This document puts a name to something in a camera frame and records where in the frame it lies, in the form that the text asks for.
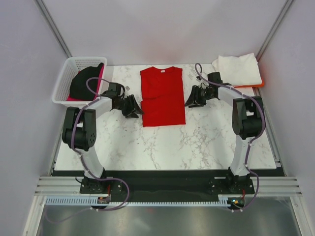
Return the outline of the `red t-shirt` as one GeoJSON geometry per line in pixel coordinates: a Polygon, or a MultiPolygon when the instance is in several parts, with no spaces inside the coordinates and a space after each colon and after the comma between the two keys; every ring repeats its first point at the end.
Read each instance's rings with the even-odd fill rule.
{"type": "Polygon", "coordinates": [[[144,127],[185,125],[183,70],[149,67],[140,71],[144,127]]]}

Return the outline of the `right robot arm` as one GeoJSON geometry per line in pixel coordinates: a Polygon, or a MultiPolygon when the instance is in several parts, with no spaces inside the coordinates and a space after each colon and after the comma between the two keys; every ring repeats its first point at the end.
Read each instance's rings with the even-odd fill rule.
{"type": "Polygon", "coordinates": [[[208,84],[192,86],[189,98],[185,102],[186,107],[203,107],[208,100],[215,98],[232,107],[232,129],[236,135],[234,157],[226,178],[211,182],[213,191],[224,194],[243,192],[253,194],[249,162],[251,148],[262,136],[266,126],[262,98],[245,95],[232,85],[223,83],[218,72],[208,74],[207,79],[198,74],[197,79],[208,84]]]}

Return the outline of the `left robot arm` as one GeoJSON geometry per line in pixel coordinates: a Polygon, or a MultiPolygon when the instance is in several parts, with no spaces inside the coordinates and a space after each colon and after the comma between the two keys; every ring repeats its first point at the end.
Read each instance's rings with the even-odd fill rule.
{"type": "Polygon", "coordinates": [[[84,168],[81,180],[81,194],[110,193],[113,182],[106,176],[95,150],[96,119],[104,113],[119,110],[125,118],[138,118],[144,112],[136,102],[134,95],[125,95],[126,88],[119,83],[109,83],[108,90],[96,94],[96,99],[81,109],[68,107],[66,110],[62,141],[72,149],[84,168]]]}

